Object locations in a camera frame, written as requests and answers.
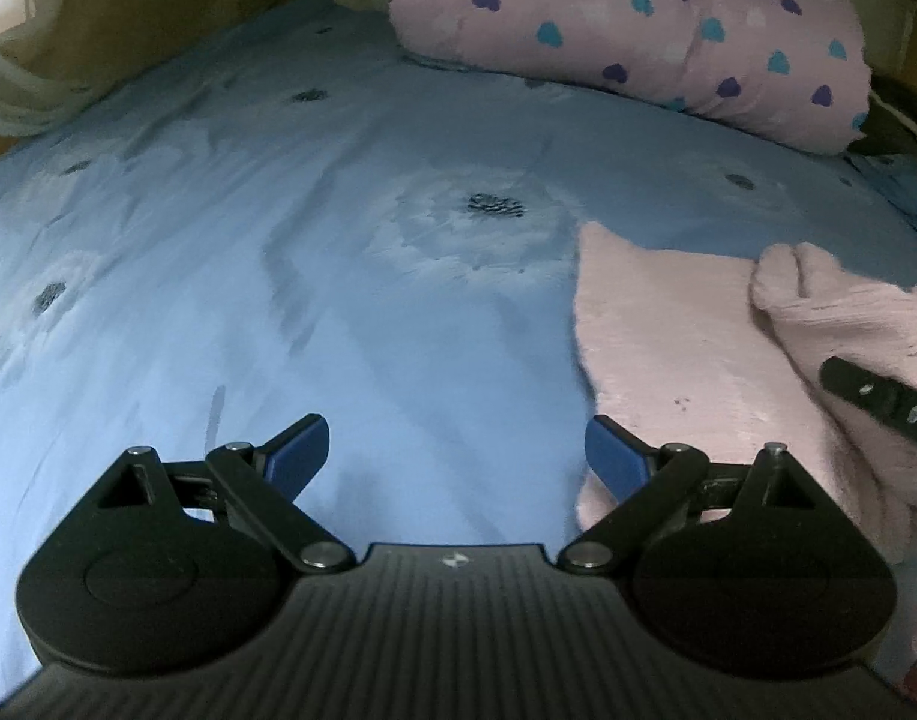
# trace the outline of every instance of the ribbed plastic surface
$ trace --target ribbed plastic surface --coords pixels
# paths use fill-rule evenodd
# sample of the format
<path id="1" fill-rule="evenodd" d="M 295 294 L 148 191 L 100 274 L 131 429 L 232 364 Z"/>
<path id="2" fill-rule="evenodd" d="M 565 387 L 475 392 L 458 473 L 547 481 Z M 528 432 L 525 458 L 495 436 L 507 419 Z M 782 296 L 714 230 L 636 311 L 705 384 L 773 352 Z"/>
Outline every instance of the ribbed plastic surface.
<path id="1" fill-rule="evenodd" d="M 885 720 L 917 712 L 865 669 L 754 683 L 652 639 L 604 579 L 534 546 L 378 545 L 300 581 L 244 648 L 161 679 L 44 670 L 5 720 Z"/>

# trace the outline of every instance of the blue gripper pad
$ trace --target blue gripper pad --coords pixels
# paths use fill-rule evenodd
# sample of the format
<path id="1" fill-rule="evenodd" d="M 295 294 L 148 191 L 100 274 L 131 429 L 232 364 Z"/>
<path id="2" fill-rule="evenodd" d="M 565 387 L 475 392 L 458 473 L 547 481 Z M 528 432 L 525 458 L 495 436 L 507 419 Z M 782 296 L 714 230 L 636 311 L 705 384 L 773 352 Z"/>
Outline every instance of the blue gripper pad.
<path id="1" fill-rule="evenodd" d="M 263 479 L 294 501 L 329 456 L 329 425 L 308 415 L 257 450 L 265 455 Z"/>
<path id="2" fill-rule="evenodd" d="M 585 461 L 618 503 L 649 482 L 652 451 L 607 416 L 593 416 L 585 427 Z"/>

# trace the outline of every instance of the blue duvet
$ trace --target blue duvet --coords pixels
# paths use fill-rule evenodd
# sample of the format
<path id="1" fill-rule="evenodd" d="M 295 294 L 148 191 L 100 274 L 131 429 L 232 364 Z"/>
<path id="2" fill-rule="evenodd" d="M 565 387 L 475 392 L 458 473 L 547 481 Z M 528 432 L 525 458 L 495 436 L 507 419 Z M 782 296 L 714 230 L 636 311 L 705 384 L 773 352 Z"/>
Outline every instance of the blue duvet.
<path id="1" fill-rule="evenodd" d="M 917 232 L 917 158 L 850 156 L 849 161 Z"/>
<path id="2" fill-rule="evenodd" d="M 23 563 L 129 445 L 200 458 L 322 413 L 332 453 L 298 502 L 356 550 L 556 552 L 593 408 L 583 220 L 742 257 L 811 241 L 917 283 L 916 232 L 843 161 L 420 67 L 382 16 L 321 0 L 1 159 L 0 699 L 37 666 Z"/>

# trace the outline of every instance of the pink cloth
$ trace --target pink cloth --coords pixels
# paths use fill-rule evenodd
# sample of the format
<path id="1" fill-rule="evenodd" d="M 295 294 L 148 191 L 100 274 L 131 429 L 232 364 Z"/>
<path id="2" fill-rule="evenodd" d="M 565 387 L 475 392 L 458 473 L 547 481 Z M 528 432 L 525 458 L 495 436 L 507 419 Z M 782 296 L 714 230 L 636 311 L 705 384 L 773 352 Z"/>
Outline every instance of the pink cloth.
<path id="1" fill-rule="evenodd" d="M 846 274 L 810 245 L 756 265 L 640 250 L 590 223 L 575 314 L 599 413 L 719 463 L 785 442 L 888 562 L 917 555 L 917 448 L 816 387 L 832 355 L 917 387 L 917 288 Z M 582 529 L 614 507 L 589 472 Z"/>
<path id="2" fill-rule="evenodd" d="M 392 0 L 390 16 L 419 55 L 597 86 L 803 151 L 842 151 L 868 112 L 849 0 Z"/>

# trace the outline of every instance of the black strap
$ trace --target black strap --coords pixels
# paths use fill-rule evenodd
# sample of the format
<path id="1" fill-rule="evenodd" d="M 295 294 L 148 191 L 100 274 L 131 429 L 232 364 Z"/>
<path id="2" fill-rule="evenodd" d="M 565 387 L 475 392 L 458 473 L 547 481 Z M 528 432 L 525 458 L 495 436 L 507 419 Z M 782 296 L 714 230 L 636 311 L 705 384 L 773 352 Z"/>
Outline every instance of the black strap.
<path id="1" fill-rule="evenodd" d="M 917 443 L 917 389 L 839 357 L 825 361 L 819 382 L 826 391 Z"/>

